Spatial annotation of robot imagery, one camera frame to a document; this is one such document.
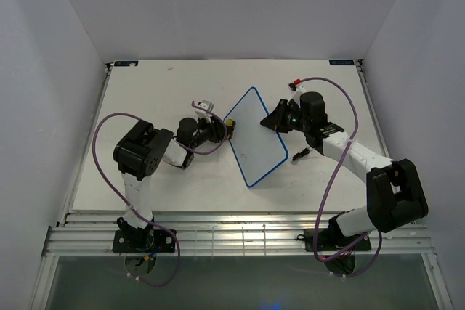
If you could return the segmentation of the blue-framed whiteboard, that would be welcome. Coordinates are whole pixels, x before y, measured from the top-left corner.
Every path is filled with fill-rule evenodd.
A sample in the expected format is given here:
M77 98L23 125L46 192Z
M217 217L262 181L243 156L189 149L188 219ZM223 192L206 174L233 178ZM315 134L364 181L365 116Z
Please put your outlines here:
M224 117L235 121L230 146L248 188L255 187L288 160L288 149L280 134L260 124L268 115L258 89L252 86Z

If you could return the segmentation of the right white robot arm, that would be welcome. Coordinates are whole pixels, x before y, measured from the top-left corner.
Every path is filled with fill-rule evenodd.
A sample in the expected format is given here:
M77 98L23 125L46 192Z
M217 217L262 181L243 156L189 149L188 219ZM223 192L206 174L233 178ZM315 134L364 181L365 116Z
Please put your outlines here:
M365 206L334 216L325 229L316 228L314 248L344 250L363 234L391 232L428 215L413 162L382 156L351 139L329 121L321 94L305 92L297 101L282 99L260 124L278 133L303 133L310 148L337 161L337 168L348 169L366 186Z

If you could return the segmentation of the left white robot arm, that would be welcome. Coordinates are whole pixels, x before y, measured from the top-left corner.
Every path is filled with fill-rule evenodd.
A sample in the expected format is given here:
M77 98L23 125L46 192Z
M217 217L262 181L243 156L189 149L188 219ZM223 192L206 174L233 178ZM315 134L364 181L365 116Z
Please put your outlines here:
M215 117L183 118L176 133L156 129L147 121L138 121L119 141L113 151L113 159L124 180L124 197L130 206L119 220L120 228L134 228L129 243L138 251L149 250L154 234L146 227L153 220L148 208L151 177L160 162L186 169L194 159L193 151L205 142L220 144L231 139L235 121L221 123Z

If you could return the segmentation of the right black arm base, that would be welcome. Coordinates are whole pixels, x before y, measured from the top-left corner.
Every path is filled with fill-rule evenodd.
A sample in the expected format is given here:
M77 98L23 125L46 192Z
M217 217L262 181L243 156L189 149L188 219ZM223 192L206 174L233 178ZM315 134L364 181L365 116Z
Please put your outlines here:
M305 229L302 234L298 234L296 240L299 242L304 243L304 248L307 252L313 252L313 235L315 230L314 229ZM347 245L354 242L360 235L355 235L351 237L341 237L335 240L332 237L329 237L328 233L324 231L318 232L318 252L320 251L338 251L345 248ZM358 244L354 245L353 251L370 251L371 250L371 242L368 237L361 240Z

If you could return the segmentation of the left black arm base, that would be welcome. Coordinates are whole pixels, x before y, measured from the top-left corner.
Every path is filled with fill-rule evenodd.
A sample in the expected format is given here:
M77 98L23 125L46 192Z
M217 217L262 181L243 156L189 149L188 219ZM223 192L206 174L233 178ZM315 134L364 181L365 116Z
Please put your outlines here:
M123 217L116 221L118 229L114 234L112 251L114 253L173 253L176 250L174 229L171 234L163 229L148 225L144 229L128 224Z

